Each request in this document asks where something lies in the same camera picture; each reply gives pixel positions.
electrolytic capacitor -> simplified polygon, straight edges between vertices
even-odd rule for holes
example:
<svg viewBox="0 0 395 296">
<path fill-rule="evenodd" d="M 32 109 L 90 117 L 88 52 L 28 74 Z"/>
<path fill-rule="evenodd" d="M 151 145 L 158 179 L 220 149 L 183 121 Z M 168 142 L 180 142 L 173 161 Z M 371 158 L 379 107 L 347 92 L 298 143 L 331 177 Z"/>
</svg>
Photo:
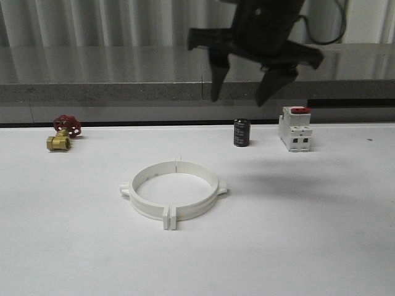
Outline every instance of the electrolytic capacitor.
<svg viewBox="0 0 395 296">
<path fill-rule="evenodd" d="M 235 127 L 233 134 L 233 144 L 237 147 L 248 146 L 251 122 L 248 119 L 239 118 L 234 120 L 233 125 Z"/>
</svg>

white circuit breaker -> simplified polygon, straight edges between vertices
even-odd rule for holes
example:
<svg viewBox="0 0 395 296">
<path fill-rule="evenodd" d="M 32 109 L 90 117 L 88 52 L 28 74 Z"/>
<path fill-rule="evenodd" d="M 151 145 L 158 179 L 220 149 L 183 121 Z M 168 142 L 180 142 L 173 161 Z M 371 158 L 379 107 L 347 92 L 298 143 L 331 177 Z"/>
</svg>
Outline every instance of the white circuit breaker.
<svg viewBox="0 0 395 296">
<path fill-rule="evenodd" d="M 288 151 L 307 152 L 310 150 L 312 129 L 310 109 L 302 106 L 283 107 L 278 122 L 278 135 Z"/>
</svg>

red valve handle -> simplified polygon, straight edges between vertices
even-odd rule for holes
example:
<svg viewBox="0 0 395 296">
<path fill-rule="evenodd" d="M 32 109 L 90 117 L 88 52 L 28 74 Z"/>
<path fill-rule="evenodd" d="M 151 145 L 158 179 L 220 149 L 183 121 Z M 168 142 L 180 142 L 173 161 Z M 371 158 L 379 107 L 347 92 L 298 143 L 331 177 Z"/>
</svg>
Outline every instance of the red valve handle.
<svg viewBox="0 0 395 296">
<path fill-rule="evenodd" d="M 81 123 L 74 116 L 64 114 L 54 120 L 54 128 L 56 131 L 67 128 L 70 138 L 75 138 L 81 133 Z"/>
</svg>

red breaker switch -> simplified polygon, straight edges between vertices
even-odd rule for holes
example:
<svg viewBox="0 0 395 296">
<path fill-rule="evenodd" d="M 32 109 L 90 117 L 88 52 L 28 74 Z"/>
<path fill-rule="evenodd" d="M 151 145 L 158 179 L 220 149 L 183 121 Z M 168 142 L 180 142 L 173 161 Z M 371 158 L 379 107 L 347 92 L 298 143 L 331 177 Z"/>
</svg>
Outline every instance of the red breaker switch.
<svg viewBox="0 0 395 296">
<path fill-rule="evenodd" d="M 291 113 L 292 114 L 309 114 L 310 108 L 308 108 L 308 107 L 292 107 Z"/>
</svg>

granite countertop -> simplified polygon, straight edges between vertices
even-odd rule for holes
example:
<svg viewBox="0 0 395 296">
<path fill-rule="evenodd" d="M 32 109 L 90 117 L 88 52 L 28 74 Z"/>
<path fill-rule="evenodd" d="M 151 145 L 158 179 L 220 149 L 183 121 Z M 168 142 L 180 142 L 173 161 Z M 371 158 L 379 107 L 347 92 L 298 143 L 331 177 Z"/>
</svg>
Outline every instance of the granite countertop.
<svg viewBox="0 0 395 296">
<path fill-rule="evenodd" d="M 276 118 L 281 105 L 306 105 L 312 99 L 395 98 L 395 45 L 318 47 L 325 55 L 320 68 L 298 66 L 296 82 L 265 104 L 275 111 L 263 118 Z M 254 93 L 263 76 L 259 64 L 235 56 L 230 63 L 220 104 L 255 105 Z M 200 49 L 2 47 L 0 65 L 0 107 L 210 103 L 207 51 Z M 28 109 L 26 116 L 34 117 Z M 0 123 L 12 119 L 10 114 L 0 112 Z"/>
</svg>

